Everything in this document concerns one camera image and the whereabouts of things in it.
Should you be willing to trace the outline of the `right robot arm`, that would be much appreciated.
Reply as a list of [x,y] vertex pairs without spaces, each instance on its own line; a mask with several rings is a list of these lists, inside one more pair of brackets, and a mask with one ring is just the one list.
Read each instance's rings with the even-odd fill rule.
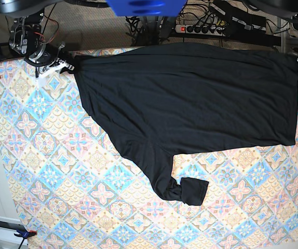
[[0,1],[0,14],[13,18],[10,28],[9,48],[22,56],[24,61],[35,67],[35,77],[45,78],[53,72],[73,71],[73,57],[64,51],[65,43],[58,47],[51,44],[54,33],[46,38],[42,21],[57,21],[45,15],[45,7],[58,1]]

